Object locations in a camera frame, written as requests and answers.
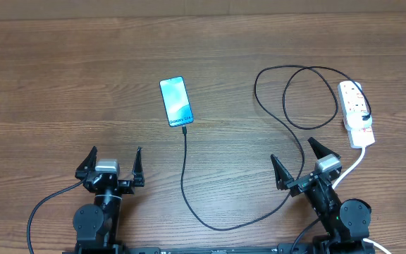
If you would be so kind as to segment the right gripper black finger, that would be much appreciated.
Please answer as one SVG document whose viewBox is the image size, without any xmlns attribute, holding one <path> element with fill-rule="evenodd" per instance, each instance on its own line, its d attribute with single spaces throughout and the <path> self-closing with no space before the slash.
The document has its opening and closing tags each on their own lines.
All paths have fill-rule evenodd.
<svg viewBox="0 0 406 254">
<path fill-rule="evenodd" d="M 289 185 L 294 181 L 294 178 L 274 154 L 271 155 L 271 162 L 273 164 L 277 189 L 282 191 L 289 189 Z"/>
<path fill-rule="evenodd" d="M 340 159 L 340 155 L 338 153 L 325 147 L 320 142 L 318 142 L 315 138 L 310 137 L 307 141 L 310 144 L 317 159 L 321 159 L 328 155 L 334 155 L 337 159 Z"/>
</svg>

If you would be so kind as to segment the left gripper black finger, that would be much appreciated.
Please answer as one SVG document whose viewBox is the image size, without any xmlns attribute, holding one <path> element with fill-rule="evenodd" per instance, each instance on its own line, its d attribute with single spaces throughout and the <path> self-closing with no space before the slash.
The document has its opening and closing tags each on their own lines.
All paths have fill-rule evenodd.
<svg viewBox="0 0 406 254">
<path fill-rule="evenodd" d="M 94 171 L 97 162 L 97 147 L 94 146 L 88 156 L 81 162 L 75 170 L 75 178 L 83 179 L 90 171 Z"/>
<path fill-rule="evenodd" d="M 133 185 L 135 187 L 144 187 L 144 173 L 142 168 L 142 158 L 141 158 L 142 148 L 138 147 L 136 152 L 135 161 L 133 164 Z"/>
</svg>

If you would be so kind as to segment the Samsung Galaxy smartphone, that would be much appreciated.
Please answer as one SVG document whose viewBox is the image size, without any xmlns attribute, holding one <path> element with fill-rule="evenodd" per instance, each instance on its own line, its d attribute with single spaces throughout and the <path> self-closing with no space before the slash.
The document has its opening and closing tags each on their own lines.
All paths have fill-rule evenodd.
<svg viewBox="0 0 406 254">
<path fill-rule="evenodd" d="M 161 80 L 159 83 L 170 127 L 183 126 L 194 121 L 185 81 L 182 76 Z"/>
</svg>

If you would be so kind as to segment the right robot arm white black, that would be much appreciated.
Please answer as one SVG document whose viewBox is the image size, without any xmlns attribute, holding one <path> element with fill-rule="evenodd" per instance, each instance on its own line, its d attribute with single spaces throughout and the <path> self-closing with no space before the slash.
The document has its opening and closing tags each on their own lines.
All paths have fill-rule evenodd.
<svg viewBox="0 0 406 254">
<path fill-rule="evenodd" d="M 293 243 L 277 245 L 279 253 L 374 253 L 374 245 L 367 243 L 371 222 L 371 206 L 360 199 L 341 201 L 332 181 L 340 177 L 340 155 L 323 146 L 314 138 L 308 139 L 317 161 L 314 171 L 294 179 L 289 171 L 271 155 L 277 189 L 289 190 L 295 197 L 304 194 L 317 215 L 307 228 L 321 223 L 326 234 L 315 236 L 311 243 L 300 243 L 307 229 Z"/>
</svg>

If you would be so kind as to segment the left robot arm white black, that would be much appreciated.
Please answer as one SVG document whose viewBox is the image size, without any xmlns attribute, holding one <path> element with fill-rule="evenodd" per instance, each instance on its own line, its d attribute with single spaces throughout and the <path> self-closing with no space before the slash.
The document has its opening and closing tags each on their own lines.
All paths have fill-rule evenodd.
<svg viewBox="0 0 406 254">
<path fill-rule="evenodd" d="M 137 187 L 144 186 L 141 150 L 133 163 L 130 180 L 120 179 L 117 159 L 97 159 L 97 148 L 75 170 L 75 177 L 84 188 L 94 193 L 94 202 L 80 207 L 74 214 L 76 230 L 75 253 L 128 253 L 128 247 L 117 239 L 121 203 L 124 195 L 133 195 Z"/>
</svg>

